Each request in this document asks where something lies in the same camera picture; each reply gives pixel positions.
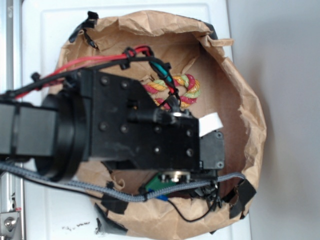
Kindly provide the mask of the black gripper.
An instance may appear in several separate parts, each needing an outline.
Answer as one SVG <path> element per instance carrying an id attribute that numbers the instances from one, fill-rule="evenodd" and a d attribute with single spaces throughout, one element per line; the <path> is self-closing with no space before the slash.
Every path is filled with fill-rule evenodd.
<path id="1" fill-rule="evenodd" d="M 76 74 L 86 110 L 78 162 L 106 162 L 113 170 L 202 172 L 225 165 L 223 134 L 199 137 L 199 119 L 163 110 L 142 83 L 98 70 Z"/>

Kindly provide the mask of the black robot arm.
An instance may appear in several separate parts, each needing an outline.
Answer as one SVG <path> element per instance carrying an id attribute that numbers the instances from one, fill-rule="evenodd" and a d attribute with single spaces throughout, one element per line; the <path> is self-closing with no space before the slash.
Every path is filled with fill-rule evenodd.
<path id="1" fill-rule="evenodd" d="M 177 106 L 159 108 L 135 79 L 80 70 L 40 106 L 0 99 L 0 155 L 34 159 L 39 174 L 68 181 L 80 163 L 110 170 L 180 171 L 211 179 L 225 165 L 224 136 L 200 132 L 200 121 Z"/>

